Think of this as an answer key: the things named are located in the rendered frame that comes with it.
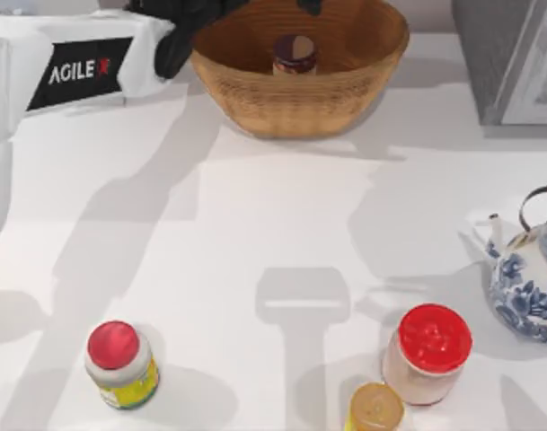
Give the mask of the small jar with dark lid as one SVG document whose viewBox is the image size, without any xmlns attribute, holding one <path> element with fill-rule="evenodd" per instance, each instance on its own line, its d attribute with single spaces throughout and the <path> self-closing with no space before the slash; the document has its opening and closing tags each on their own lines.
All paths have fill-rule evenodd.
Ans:
<svg viewBox="0 0 547 431">
<path fill-rule="evenodd" d="M 277 39 L 273 47 L 274 75 L 315 75 L 317 48 L 304 36 L 287 34 Z"/>
</svg>

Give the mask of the woven wicker basket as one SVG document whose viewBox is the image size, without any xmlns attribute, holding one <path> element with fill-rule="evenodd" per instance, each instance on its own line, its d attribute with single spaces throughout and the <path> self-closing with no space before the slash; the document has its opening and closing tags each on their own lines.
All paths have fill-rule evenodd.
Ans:
<svg viewBox="0 0 547 431">
<path fill-rule="evenodd" d="M 303 35 L 317 47 L 312 75 L 274 72 L 274 44 Z M 191 63 L 208 94 L 259 137 L 319 138 L 349 128 L 393 75 L 410 40 L 386 0 L 322 0 L 311 16 L 297 0 L 251 0 L 200 31 Z"/>
</svg>

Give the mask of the pale framed cabinet door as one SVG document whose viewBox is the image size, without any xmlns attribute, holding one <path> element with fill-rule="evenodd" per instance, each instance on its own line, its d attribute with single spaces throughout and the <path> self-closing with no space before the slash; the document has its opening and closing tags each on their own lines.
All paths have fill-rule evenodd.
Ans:
<svg viewBox="0 0 547 431">
<path fill-rule="evenodd" d="M 502 125 L 547 126 L 547 0 L 531 0 L 498 94 Z"/>
</svg>

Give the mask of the blue and white teapot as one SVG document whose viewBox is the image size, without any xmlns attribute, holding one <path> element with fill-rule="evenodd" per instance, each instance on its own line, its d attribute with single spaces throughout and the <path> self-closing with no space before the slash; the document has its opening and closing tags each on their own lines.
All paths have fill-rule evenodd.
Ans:
<svg viewBox="0 0 547 431">
<path fill-rule="evenodd" d="M 531 226 L 518 211 L 522 231 L 507 240 L 497 213 L 472 225 L 491 265 L 488 298 L 511 330 L 547 344 L 547 221 Z"/>
</svg>

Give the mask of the large jar with red lid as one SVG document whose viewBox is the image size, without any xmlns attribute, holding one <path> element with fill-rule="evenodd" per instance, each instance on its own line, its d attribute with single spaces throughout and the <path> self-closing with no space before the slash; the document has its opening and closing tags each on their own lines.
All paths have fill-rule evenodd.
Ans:
<svg viewBox="0 0 547 431">
<path fill-rule="evenodd" d="M 413 406 L 440 402 L 454 388 L 472 351 L 472 333 L 460 314 L 438 303 L 408 310 L 382 359 L 388 384 Z"/>
</svg>

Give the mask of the yellow jar with red lid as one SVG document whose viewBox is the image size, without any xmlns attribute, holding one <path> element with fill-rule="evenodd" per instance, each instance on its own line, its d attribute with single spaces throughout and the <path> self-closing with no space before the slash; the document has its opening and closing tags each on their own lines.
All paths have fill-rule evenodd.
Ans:
<svg viewBox="0 0 547 431">
<path fill-rule="evenodd" d="M 91 332 L 84 366 L 101 398 L 114 409 L 139 408 L 160 382 L 147 337 L 124 321 L 106 321 Z"/>
</svg>

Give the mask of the yellow bottle with orange cap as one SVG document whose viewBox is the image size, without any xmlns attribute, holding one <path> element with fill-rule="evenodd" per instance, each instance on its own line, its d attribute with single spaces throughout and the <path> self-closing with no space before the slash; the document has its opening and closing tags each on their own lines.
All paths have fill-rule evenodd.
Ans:
<svg viewBox="0 0 547 431">
<path fill-rule="evenodd" d="M 396 431 L 404 417 L 404 404 L 385 383 L 366 383 L 353 393 L 343 431 Z"/>
</svg>

